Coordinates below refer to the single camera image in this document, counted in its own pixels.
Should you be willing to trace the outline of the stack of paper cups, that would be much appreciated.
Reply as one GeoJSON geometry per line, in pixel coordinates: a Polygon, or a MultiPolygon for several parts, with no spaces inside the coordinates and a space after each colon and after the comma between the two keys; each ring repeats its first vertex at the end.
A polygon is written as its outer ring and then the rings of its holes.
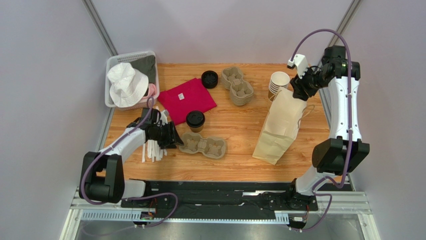
{"type": "Polygon", "coordinates": [[[270,76],[268,85],[268,99],[272,102],[275,95],[281,88],[287,89],[290,83],[290,76],[283,71],[276,71],[270,76]]]}

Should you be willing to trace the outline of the black cup lid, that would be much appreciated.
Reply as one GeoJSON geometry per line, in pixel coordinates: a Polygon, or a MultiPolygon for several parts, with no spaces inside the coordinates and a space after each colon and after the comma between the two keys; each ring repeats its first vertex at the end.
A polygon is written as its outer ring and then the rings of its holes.
{"type": "Polygon", "coordinates": [[[200,128],[204,125],[206,117],[203,112],[193,110],[186,115],[186,124],[190,128],[200,128]]]}

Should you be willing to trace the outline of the brown paper bag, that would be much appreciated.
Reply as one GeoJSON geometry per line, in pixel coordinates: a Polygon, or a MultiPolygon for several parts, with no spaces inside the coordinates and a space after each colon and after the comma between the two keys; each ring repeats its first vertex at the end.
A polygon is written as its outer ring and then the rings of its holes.
{"type": "Polygon", "coordinates": [[[293,91],[279,88],[263,123],[252,157],[276,165],[298,136],[302,119],[314,105],[293,97],[293,91]]]}

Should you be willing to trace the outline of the single cardboard cup carrier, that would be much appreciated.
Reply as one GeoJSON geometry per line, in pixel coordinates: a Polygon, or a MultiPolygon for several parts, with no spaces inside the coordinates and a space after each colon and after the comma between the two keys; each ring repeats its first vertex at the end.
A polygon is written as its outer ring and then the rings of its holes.
{"type": "Polygon", "coordinates": [[[201,134],[195,132],[185,132],[181,139],[184,143],[178,149],[187,154],[202,154],[210,159],[221,159],[227,151],[227,143],[223,138],[209,136],[202,137],[201,134]]]}

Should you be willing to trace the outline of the cardboard cup carrier stack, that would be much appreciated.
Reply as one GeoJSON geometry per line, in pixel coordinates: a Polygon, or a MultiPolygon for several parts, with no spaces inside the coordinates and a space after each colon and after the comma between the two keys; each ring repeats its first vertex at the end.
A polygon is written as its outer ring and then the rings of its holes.
{"type": "Polygon", "coordinates": [[[228,67],[221,72],[221,83],[229,90],[229,98],[236,106],[243,106],[252,101],[254,89],[244,80],[244,73],[237,66],[228,67]]]}

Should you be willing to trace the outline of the stack of black cup lids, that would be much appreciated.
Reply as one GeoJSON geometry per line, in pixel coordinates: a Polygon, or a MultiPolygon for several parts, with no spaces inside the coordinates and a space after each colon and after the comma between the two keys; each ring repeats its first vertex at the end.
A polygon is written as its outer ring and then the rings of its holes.
{"type": "Polygon", "coordinates": [[[218,85],[219,77],[215,71],[207,70],[201,75],[201,83],[206,89],[213,89],[218,85]]]}

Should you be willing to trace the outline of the brown paper coffee cup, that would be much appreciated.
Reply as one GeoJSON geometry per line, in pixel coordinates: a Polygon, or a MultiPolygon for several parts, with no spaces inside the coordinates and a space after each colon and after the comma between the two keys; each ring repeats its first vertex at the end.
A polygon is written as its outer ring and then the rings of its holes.
{"type": "Polygon", "coordinates": [[[199,132],[201,132],[203,129],[204,129],[204,126],[202,125],[202,126],[199,126],[199,127],[189,127],[190,128],[190,130],[192,131],[192,132],[194,132],[194,133],[199,133],[199,132]]]}

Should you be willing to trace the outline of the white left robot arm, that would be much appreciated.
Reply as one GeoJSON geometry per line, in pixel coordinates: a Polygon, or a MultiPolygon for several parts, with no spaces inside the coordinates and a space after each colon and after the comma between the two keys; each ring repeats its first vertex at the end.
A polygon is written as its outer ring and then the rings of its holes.
{"type": "Polygon", "coordinates": [[[92,205],[146,199],[146,182],[126,180],[123,164],[148,140],[156,141],[162,150],[184,145],[174,122],[165,122],[162,116],[159,110],[144,107],[141,116],[128,124],[113,143],[98,152],[87,152],[82,163],[80,198],[92,205]]]}

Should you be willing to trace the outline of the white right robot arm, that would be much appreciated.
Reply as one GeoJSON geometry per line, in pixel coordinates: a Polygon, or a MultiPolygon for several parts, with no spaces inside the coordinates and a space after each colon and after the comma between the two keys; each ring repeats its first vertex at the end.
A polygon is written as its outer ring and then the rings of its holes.
{"type": "Polygon", "coordinates": [[[360,64],[350,61],[346,48],[338,45],[324,50],[321,64],[309,66],[302,54],[295,54],[287,62],[288,68],[297,71],[290,81],[293,98],[307,101],[326,88],[331,99],[328,139],[313,149],[311,167],[293,181],[293,193],[297,197],[311,197],[326,180],[346,177],[370,152],[370,145],[362,141],[358,123],[360,64]]]}

